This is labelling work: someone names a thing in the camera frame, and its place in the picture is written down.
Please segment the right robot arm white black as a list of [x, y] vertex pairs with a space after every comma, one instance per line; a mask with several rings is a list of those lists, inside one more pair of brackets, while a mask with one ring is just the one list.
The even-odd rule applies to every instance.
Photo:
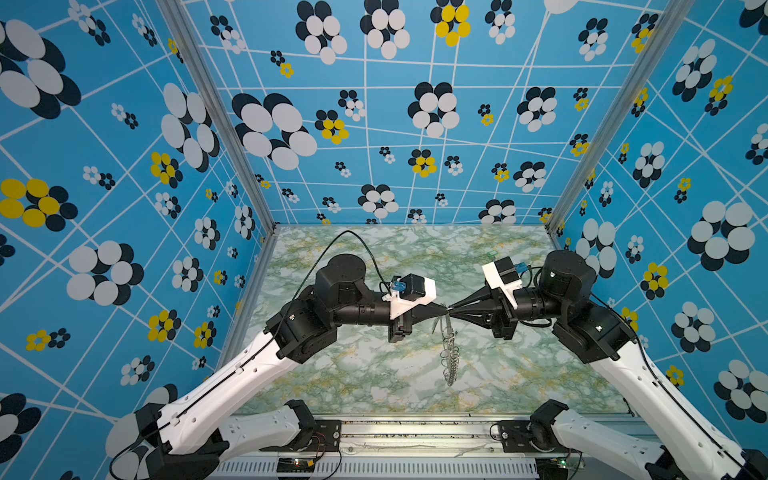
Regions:
[[529, 420], [530, 441], [537, 448], [576, 450], [633, 479], [766, 478], [766, 456], [719, 431], [656, 367], [630, 325], [591, 300], [597, 273], [581, 256], [550, 252], [528, 288], [515, 279], [517, 270], [508, 258], [484, 265], [483, 271], [484, 287], [451, 305], [451, 317], [505, 340], [519, 325], [551, 328], [567, 350], [628, 401], [657, 438], [640, 440], [549, 400]]

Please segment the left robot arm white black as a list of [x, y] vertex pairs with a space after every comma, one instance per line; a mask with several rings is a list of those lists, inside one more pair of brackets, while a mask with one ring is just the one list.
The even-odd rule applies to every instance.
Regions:
[[233, 414], [256, 393], [336, 342], [343, 325], [382, 326], [391, 343], [414, 325], [443, 316], [434, 280], [409, 274], [383, 293], [365, 283], [366, 265], [339, 254], [313, 284], [270, 318], [263, 332], [212, 377], [187, 394], [164, 387], [110, 432], [112, 479], [205, 479], [245, 453], [309, 444], [315, 419], [301, 400], [251, 419]]

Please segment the steel key organizer plate with rings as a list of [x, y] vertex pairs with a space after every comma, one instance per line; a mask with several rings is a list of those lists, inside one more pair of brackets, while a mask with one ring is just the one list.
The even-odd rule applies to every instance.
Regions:
[[442, 351], [440, 353], [443, 376], [448, 387], [451, 387], [457, 378], [460, 362], [460, 349], [456, 345], [456, 329], [453, 327], [448, 314], [438, 317], [433, 324], [432, 332], [440, 329]]

